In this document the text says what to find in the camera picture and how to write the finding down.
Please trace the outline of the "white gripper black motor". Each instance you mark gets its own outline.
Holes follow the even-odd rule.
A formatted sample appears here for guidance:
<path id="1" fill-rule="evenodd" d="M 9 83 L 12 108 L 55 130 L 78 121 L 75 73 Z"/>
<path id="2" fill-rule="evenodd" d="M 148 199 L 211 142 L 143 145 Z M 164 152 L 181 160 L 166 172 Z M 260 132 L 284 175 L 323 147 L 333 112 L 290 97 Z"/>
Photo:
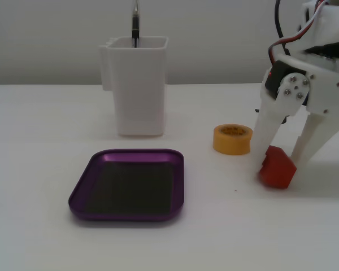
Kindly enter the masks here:
<path id="1" fill-rule="evenodd" d="M 302 104 L 311 113 L 291 155 L 297 168 L 305 166 L 339 132 L 338 60 L 339 42 L 336 42 L 291 56 L 279 55 L 274 62 L 262 82 L 255 123 L 257 177 L 283 120 L 295 116 Z"/>

